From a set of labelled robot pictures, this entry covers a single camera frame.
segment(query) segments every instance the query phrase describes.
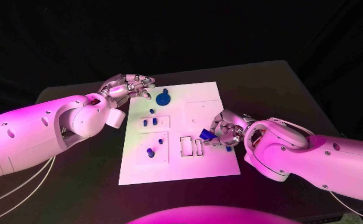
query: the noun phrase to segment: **white board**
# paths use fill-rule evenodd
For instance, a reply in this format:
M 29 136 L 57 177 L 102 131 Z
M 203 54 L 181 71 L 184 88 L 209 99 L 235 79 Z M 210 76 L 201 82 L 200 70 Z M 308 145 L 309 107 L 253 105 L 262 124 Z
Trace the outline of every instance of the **white board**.
M 155 97 L 164 88 L 171 101 L 168 105 L 158 106 Z M 129 101 L 118 184 L 239 175 L 233 148 L 227 152 L 223 146 L 200 146 L 199 143 L 201 129 L 209 129 L 214 116 L 223 110 L 216 83 L 147 90 L 152 97 L 150 101 L 142 98 L 131 98 Z M 152 125 L 152 118 L 157 118 L 157 125 Z M 186 147 L 191 148 L 191 156 L 181 156 L 181 137 L 190 137 Z M 152 158 L 147 155 L 148 148 L 155 153 Z

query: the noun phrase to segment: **table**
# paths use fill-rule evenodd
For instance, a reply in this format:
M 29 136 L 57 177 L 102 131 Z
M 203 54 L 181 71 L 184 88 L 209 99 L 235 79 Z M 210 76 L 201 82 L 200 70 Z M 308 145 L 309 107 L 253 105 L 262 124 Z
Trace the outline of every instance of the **table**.
M 259 120 L 271 116 L 282 118 L 315 134 L 338 136 L 285 61 L 152 77 L 158 86 L 216 81 L 226 109 Z M 36 102 L 85 95 L 95 92 L 101 84 L 46 88 Z M 121 109 L 128 111 L 128 103 Z M 118 186 L 125 125 L 119 129 L 105 126 L 95 137 L 57 155 L 42 187 L 23 205 L 0 219 L 0 223 L 125 223 L 155 211 L 194 205 L 243 207 L 298 221 L 330 218 L 347 212 L 330 193 L 294 174 L 282 183 L 263 177 L 243 161 L 243 145 L 235 148 L 240 175 Z M 3 176 L 1 194 L 40 167 Z M 42 176 L 0 201 L 1 212 L 27 196 L 40 180 Z M 363 210 L 363 201 L 340 198 L 353 209 Z

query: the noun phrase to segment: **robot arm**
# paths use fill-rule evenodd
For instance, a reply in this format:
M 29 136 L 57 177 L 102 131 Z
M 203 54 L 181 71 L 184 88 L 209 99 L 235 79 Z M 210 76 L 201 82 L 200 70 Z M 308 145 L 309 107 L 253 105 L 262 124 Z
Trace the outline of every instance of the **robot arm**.
M 73 95 L 0 115 L 0 176 L 40 164 L 103 125 L 119 128 L 125 114 L 116 109 L 131 97 L 151 99 L 154 79 L 118 74 L 96 93 Z
M 223 135 L 204 140 L 204 145 L 235 146 L 245 141 L 245 161 L 275 181 L 289 173 L 317 188 L 363 200 L 363 142 L 314 135 L 307 129 L 276 118 L 256 121 L 223 110 L 210 125 Z M 308 137 L 291 128 L 301 129 Z

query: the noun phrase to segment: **black background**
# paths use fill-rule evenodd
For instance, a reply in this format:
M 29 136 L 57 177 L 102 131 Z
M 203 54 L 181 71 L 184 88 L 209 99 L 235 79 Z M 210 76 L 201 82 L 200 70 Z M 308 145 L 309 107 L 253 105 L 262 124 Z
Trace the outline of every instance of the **black background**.
M 361 139 L 361 0 L 3 0 L 0 14 L 1 112 L 118 73 L 284 59 Z

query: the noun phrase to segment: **blue object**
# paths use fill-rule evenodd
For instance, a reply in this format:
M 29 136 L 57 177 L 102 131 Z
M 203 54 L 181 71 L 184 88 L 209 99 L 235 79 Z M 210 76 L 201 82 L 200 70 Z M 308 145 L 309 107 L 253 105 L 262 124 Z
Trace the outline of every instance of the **blue object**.
M 217 137 L 212 132 L 209 132 L 206 129 L 203 129 L 200 136 L 199 136 L 203 140 L 207 140 L 210 138 Z
M 157 105 L 165 106 L 170 103 L 168 90 L 163 89 L 163 93 L 157 95 Z
M 145 152 L 147 152 L 147 154 L 148 154 L 150 157 L 154 157 L 154 156 L 155 156 L 155 153 L 152 152 L 151 148 L 148 148 L 148 149 L 145 150 Z

